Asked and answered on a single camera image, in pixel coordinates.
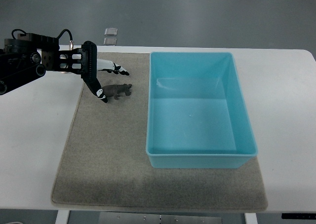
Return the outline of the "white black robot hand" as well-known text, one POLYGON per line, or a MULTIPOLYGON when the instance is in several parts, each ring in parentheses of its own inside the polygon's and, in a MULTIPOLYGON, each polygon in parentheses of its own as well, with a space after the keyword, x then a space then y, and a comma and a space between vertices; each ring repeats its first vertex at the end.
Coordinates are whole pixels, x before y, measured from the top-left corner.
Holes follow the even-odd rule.
POLYGON ((84 63, 84 73, 81 78, 90 89, 92 94, 104 103, 108 102, 107 96, 104 93, 99 80, 97 79, 98 71, 106 71, 108 73, 129 75, 129 72, 121 65, 110 60, 97 59, 97 46, 91 41, 86 41, 81 49, 86 53, 87 62, 84 63))

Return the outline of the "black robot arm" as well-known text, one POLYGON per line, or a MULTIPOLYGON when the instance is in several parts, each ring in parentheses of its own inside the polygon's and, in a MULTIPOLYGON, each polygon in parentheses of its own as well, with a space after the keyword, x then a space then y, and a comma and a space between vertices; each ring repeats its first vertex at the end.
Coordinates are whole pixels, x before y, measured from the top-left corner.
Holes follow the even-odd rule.
POLYGON ((4 95, 45 75, 47 71, 83 75, 85 50, 74 48, 70 30, 48 37, 14 29, 0 50, 0 94, 4 95))

